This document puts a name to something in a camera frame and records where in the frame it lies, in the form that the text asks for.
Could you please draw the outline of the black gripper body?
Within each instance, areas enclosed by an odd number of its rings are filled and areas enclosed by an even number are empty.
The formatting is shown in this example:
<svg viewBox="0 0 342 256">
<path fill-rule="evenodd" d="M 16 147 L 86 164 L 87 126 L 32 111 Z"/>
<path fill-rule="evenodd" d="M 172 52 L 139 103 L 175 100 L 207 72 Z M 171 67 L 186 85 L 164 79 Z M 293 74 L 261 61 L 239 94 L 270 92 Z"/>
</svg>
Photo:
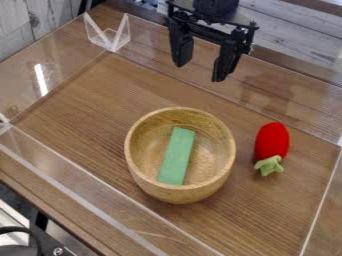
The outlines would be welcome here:
<svg viewBox="0 0 342 256">
<path fill-rule="evenodd" d="M 172 39 L 196 35 L 216 44 L 230 39 L 243 54 L 250 53 L 259 26 L 238 11 L 239 0 L 166 0 L 166 3 Z"/>
</svg>

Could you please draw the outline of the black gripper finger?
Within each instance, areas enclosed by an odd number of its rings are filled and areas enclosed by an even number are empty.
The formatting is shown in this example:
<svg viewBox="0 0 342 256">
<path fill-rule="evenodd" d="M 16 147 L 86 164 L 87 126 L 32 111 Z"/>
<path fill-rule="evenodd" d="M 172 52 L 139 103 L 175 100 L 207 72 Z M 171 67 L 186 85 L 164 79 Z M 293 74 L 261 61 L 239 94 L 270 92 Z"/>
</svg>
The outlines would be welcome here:
<svg viewBox="0 0 342 256">
<path fill-rule="evenodd" d="M 214 62 L 212 82 L 222 82 L 227 75 L 234 72 L 239 57 L 241 49 L 238 42 L 230 39 L 224 40 L 220 44 L 219 55 Z"/>
<path fill-rule="evenodd" d="M 194 39 L 191 30 L 186 23 L 171 19 L 168 31 L 172 61 L 178 67 L 183 67 L 192 59 Z"/>
</svg>

